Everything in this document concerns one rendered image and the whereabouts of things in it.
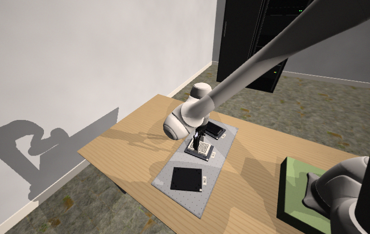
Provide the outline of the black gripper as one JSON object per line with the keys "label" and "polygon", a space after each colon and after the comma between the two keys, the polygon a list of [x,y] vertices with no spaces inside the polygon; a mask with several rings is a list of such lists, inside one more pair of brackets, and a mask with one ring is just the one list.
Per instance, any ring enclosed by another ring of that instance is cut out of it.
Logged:
{"label": "black gripper", "polygon": [[195,130],[196,133],[193,136],[193,148],[194,148],[195,153],[199,153],[199,142],[200,141],[204,142],[204,137],[206,136],[205,135],[206,127],[207,127],[207,124],[203,126],[199,126]]}

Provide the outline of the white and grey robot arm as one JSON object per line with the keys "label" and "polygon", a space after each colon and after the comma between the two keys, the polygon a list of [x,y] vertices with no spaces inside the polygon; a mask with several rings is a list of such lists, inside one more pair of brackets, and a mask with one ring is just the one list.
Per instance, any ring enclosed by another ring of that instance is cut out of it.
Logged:
{"label": "white and grey robot arm", "polygon": [[[179,140],[206,125],[210,112],[292,55],[370,20],[370,0],[314,0],[290,25],[213,90],[193,85],[163,130]],[[370,156],[346,159],[321,177],[307,173],[302,204],[330,220],[331,234],[370,234]]]}

